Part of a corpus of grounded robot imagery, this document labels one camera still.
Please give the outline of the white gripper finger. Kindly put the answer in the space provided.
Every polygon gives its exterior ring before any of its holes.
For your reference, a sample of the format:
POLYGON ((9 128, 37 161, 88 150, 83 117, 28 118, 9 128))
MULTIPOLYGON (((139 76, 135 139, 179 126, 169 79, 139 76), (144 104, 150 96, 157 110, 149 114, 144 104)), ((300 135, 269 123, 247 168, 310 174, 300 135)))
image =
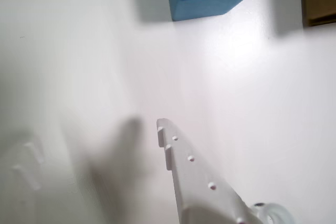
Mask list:
POLYGON ((1 223, 37 223, 45 161, 40 139, 15 133, 1 138, 1 223))
POLYGON ((168 119, 158 119, 159 147, 171 171, 180 223, 294 223, 292 214, 274 203, 248 207, 180 129, 168 119))

